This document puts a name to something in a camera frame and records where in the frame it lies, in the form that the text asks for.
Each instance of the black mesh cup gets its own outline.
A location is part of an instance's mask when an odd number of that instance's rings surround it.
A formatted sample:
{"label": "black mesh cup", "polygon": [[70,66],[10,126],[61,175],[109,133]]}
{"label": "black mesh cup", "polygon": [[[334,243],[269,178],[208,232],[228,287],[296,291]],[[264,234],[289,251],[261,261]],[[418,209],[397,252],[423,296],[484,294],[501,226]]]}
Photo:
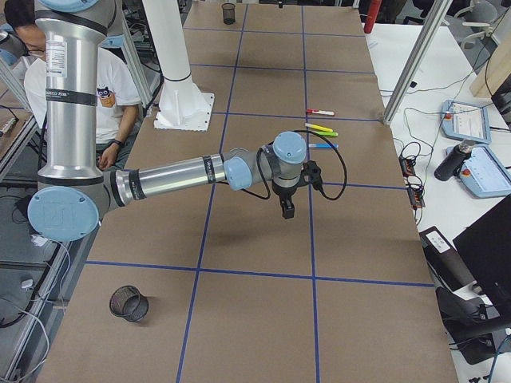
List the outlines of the black mesh cup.
{"label": "black mesh cup", "polygon": [[119,287],[110,298],[110,312],[128,322],[139,322],[149,310],[149,301],[135,286]]}
{"label": "black mesh cup", "polygon": [[222,4],[222,15],[224,16],[224,24],[231,25],[236,21],[234,11],[235,5],[230,2]]}

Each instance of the white t-shirt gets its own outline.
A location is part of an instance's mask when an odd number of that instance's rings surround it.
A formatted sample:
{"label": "white t-shirt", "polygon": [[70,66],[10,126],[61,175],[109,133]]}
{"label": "white t-shirt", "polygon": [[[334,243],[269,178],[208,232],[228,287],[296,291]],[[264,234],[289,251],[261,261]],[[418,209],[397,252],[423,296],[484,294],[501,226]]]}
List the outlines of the white t-shirt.
{"label": "white t-shirt", "polygon": [[[46,63],[37,59],[26,71],[25,92],[40,127],[46,115]],[[115,138],[122,118],[122,105],[140,104],[141,99],[126,64],[100,48],[97,55],[96,143]]]}

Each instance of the blue joint cap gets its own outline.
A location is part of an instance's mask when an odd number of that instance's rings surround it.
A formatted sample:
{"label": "blue joint cap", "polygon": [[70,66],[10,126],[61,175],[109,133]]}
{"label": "blue joint cap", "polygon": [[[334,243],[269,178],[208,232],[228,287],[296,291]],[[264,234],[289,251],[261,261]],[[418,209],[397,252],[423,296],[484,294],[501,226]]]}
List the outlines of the blue joint cap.
{"label": "blue joint cap", "polygon": [[87,10],[99,0],[39,0],[39,2],[51,10],[58,12],[80,12]]}
{"label": "blue joint cap", "polygon": [[239,157],[232,157],[224,162],[225,175],[232,190],[251,187],[252,173],[247,163]]}
{"label": "blue joint cap", "polygon": [[298,133],[282,132],[273,141],[275,154],[288,164],[301,164],[307,154],[307,143]]}
{"label": "blue joint cap", "polygon": [[29,203],[28,216],[36,231],[56,241],[83,238],[99,222],[99,212],[90,197],[63,186],[52,186],[35,193]]}
{"label": "blue joint cap", "polygon": [[3,61],[5,61],[6,64],[9,66],[14,64],[18,60],[16,56],[14,56],[11,52],[8,52],[4,49],[0,49],[0,57],[2,57]]}
{"label": "blue joint cap", "polygon": [[13,27],[7,23],[0,25],[0,30],[5,30],[6,32],[11,32],[12,34],[14,33]]}
{"label": "blue joint cap", "polygon": [[125,37],[123,34],[118,36],[108,36],[103,42],[100,44],[101,48],[121,48],[125,43]]}

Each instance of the blue marker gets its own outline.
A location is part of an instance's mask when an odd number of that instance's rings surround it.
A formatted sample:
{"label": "blue marker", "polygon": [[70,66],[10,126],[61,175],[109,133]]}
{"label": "blue marker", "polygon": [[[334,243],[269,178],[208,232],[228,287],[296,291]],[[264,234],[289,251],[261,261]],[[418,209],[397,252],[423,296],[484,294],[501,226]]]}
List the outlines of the blue marker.
{"label": "blue marker", "polygon": [[329,144],[309,144],[309,149],[332,149]]}

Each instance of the blue grid line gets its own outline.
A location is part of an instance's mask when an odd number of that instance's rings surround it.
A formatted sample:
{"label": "blue grid line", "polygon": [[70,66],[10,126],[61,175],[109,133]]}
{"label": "blue grid line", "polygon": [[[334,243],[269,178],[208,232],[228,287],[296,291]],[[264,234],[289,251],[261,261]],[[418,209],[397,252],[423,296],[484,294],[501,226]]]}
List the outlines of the blue grid line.
{"label": "blue grid line", "polygon": [[234,274],[234,275],[251,275],[254,277],[272,277],[272,278],[289,278],[289,279],[308,279],[312,280],[310,275],[300,274],[280,274],[280,273],[266,273],[260,271],[241,271],[241,270],[225,270],[225,269],[200,269],[205,273],[215,274]]}
{"label": "blue grid line", "polygon": [[[302,120],[308,120],[308,115],[303,116],[286,116],[279,114],[261,114],[261,113],[238,113],[238,112],[213,112],[213,114],[225,114],[229,116],[253,116],[253,117],[276,117],[276,118],[299,118]],[[346,117],[331,117],[331,118],[322,118],[314,115],[312,118],[315,120],[333,120],[333,121],[357,121],[357,122],[379,122],[378,119],[368,119],[368,118],[346,118]]]}
{"label": "blue grid line", "polygon": [[[300,13],[302,18],[302,47],[303,47],[303,90],[305,98],[305,109],[308,108],[307,99],[307,56],[306,56],[306,44],[305,44],[305,20],[303,16],[303,7],[300,7]],[[305,116],[305,121],[308,122],[308,115]],[[308,149],[309,146],[309,135],[307,139],[307,160],[311,157],[311,151]],[[312,205],[312,187],[307,187],[309,192],[309,231],[311,236],[311,272],[312,272],[312,312],[314,317],[314,355],[315,355],[315,371],[316,371],[316,383],[321,381],[321,371],[319,364],[319,326],[318,326],[318,294],[316,286],[316,260],[315,260],[315,246],[314,246],[314,217],[313,217],[313,205]]]}
{"label": "blue grid line", "polygon": [[245,32],[250,34],[297,34],[299,36],[332,36],[332,37],[339,37],[339,38],[364,38],[365,36],[362,36],[360,34],[310,34],[306,32],[277,32],[277,31],[269,31],[269,30],[228,30],[228,29],[221,29],[221,28],[199,28],[199,27],[183,27],[183,30],[208,30],[208,31],[217,31],[217,32]]}
{"label": "blue grid line", "polygon": [[[323,185],[331,185],[331,186],[342,186],[340,182],[323,182]],[[351,186],[352,188],[371,188],[371,189],[390,189],[390,190],[401,190],[405,191],[406,187],[404,186],[385,186],[385,185],[368,185],[368,184],[346,184],[346,186]]]}
{"label": "blue grid line", "polygon": [[196,267],[154,265],[154,264],[151,264],[151,263],[129,263],[129,262],[110,262],[110,261],[85,261],[85,264],[87,264],[87,265],[100,265],[100,266],[138,267],[138,268],[141,268],[141,269],[162,269],[162,270],[177,270],[177,271],[197,271]]}
{"label": "blue grid line", "polygon": [[213,205],[213,196],[215,195],[215,185],[211,189],[209,195],[208,213],[204,222],[204,232],[202,234],[202,241],[200,243],[199,259],[197,260],[197,268],[195,272],[195,279],[193,281],[192,297],[190,298],[190,306],[188,308],[188,316],[186,318],[186,327],[184,328],[183,344],[181,346],[181,354],[179,358],[179,366],[177,368],[176,383],[181,380],[181,374],[183,373],[184,355],[186,353],[186,345],[188,344],[188,335],[190,334],[190,325],[192,323],[193,307],[195,306],[195,297],[197,293],[197,286],[199,286],[200,276],[200,264],[202,263],[202,256],[204,254],[204,245],[206,243],[206,235],[208,234],[209,217],[211,215],[211,208]]}
{"label": "blue grid line", "polygon": [[419,283],[419,282],[399,282],[399,281],[383,281],[379,279],[356,279],[356,278],[339,278],[339,277],[322,277],[316,275],[301,275],[301,274],[283,274],[283,273],[269,273],[264,271],[243,271],[243,270],[227,270],[227,269],[211,269],[211,268],[196,268],[196,267],[183,267],[183,266],[167,266],[167,265],[154,265],[145,263],[123,263],[123,262],[110,262],[110,261],[85,261],[87,265],[96,266],[118,266],[118,267],[133,267],[141,269],[160,269],[160,270],[176,270],[176,271],[200,271],[201,273],[214,273],[214,274],[231,274],[231,275],[248,275],[253,277],[271,277],[271,278],[287,278],[287,279],[305,279],[316,281],[328,282],[344,282],[344,283],[362,283],[371,285],[392,285],[392,286],[409,286],[409,287],[432,287],[432,283]]}
{"label": "blue grid line", "polygon": [[351,73],[351,74],[373,74],[374,72],[358,71],[358,70],[335,70],[335,69],[307,69],[308,72],[319,73]]}
{"label": "blue grid line", "polygon": [[[241,41],[243,40],[243,29],[245,27],[245,22],[247,20],[247,14],[248,14],[248,6],[245,10],[243,25],[241,27],[240,42],[238,44],[238,53],[236,55],[236,65],[238,65],[238,60],[240,59]],[[227,112],[229,111],[229,109],[231,107],[232,91],[234,89],[235,79],[236,79],[236,67],[234,68],[234,71],[232,74],[231,90],[230,90],[229,98],[228,98]],[[222,129],[222,136],[220,138],[219,153],[222,152],[222,147],[224,146],[224,138],[225,138],[225,132],[227,130],[228,117],[229,117],[229,115],[227,113],[225,116],[225,119],[224,119],[224,127]],[[200,266],[202,263],[202,257],[204,255],[204,248],[206,245],[206,238],[207,238],[207,234],[208,234],[208,225],[209,225],[209,219],[211,217],[211,210],[212,210],[213,197],[215,195],[215,190],[216,190],[216,185],[213,184],[212,190],[211,190],[211,195],[209,197],[209,205],[208,205],[208,213],[206,215],[206,222],[204,223],[204,233],[202,236],[202,243],[200,245],[199,260],[197,261],[197,271],[195,274],[195,281],[193,283],[192,298],[190,300],[190,307],[188,309],[188,317],[186,320],[186,327],[184,330],[183,345],[181,346],[181,355],[180,355],[180,360],[179,360],[179,367],[177,369],[177,374],[176,374],[176,383],[180,383],[181,374],[183,373],[184,355],[186,354],[186,346],[188,344],[188,335],[189,335],[189,331],[190,331],[190,325],[192,323],[193,307],[195,305],[197,286],[199,284]]]}
{"label": "blue grid line", "polygon": [[348,283],[365,283],[369,285],[388,285],[388,286],[409,286],[409,287],[434,287],[433,283],[421,282],[399,282],[399,281],[379,281],[372,279],[355,279],[355,278],[335,278],[335,277],[315,277],[319,281],[328,282],[348,282]]}
{"label": "blue grid line", "polygon": [[[190,64],[190,66],[203,66],[207,68],[243,68],[243,69],[260,69],[260,70],[294,70],[294,71],[303,71],[303,68],[278,68],[278,67],[268,67],[265,68],[263,66],[248,66],[248,65],[226,65],[226,64]],[[317,72],[317,73],[348,73],[348,74],[372,74],[375,75],[374,72],[365,72],[365,71],[357,71],[357,70],[335,70],[335,69],[305,69],[308,72]]]}

